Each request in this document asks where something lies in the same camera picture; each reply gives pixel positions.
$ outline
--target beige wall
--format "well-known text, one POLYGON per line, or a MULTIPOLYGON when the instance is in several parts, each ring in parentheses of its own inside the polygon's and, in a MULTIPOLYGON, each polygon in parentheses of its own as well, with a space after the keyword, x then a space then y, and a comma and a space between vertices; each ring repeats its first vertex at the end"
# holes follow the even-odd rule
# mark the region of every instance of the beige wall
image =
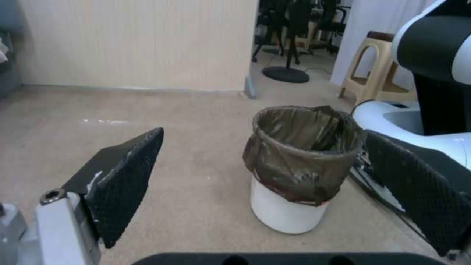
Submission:
POLYGON ((27 84, 243 90, 257 0, 19 0, 27 84))

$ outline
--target chair base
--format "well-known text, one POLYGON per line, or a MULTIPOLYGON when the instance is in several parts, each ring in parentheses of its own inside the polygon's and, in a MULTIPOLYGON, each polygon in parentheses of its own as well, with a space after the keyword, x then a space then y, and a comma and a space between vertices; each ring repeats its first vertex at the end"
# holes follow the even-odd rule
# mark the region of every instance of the chair base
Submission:
POLYGON ((309 75, 304 71, 284 66, 272 66, 262 70, 262 73, 271 79, 275 79, 287 83, 307 83, 309 75))

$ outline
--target black gripper pad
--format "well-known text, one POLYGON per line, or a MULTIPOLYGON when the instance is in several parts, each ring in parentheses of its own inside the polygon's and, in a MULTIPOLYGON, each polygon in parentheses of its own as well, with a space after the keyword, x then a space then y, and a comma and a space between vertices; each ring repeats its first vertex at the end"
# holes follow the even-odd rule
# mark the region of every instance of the black gripper pad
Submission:
POLYGON ((442 152, 368 131, 375 175, 440 256, 460 249, 471 224, 471 173, 442 152))
POLYGON ((163 129, 101 149, 62 188, 80 195, 97 237, 112 248, 128 226, 146 191, 163 129))

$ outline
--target cable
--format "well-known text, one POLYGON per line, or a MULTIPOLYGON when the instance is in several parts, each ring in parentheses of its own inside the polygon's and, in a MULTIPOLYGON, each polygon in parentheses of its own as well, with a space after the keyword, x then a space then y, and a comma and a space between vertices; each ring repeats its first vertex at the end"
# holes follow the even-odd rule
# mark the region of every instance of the cable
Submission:
POLYGON ((273 58, 275 58, 277 54, 274 54, 271 58, 270 58, 270 61, 267 62, 267 64, 263 67, 263 68, 267 68, 268 65, 270 65, 271 61, 273 61, 273 58))
POLYGON ((307 72, 308 70, 322 70, 322 71, 326 72, 328 75, 332 75, 331 72, 327 71, 326 69, 324 69, 322 67, 309 67, 309 68, 304 69, 304 72, 307 72))

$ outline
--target gray sofa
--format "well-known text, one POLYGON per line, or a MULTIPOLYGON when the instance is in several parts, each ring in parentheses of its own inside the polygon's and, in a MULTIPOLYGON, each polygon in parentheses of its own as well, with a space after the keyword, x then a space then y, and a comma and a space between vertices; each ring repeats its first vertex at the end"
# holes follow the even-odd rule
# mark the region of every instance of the gray sofa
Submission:
POLYGON ((0 63, 0 97, 4 97, 20 86, 15 53, 11 41, 12 34, 20 34, 23 29, 16 0, 0 0, 0 38, 9 51, 7 62, 0 63))

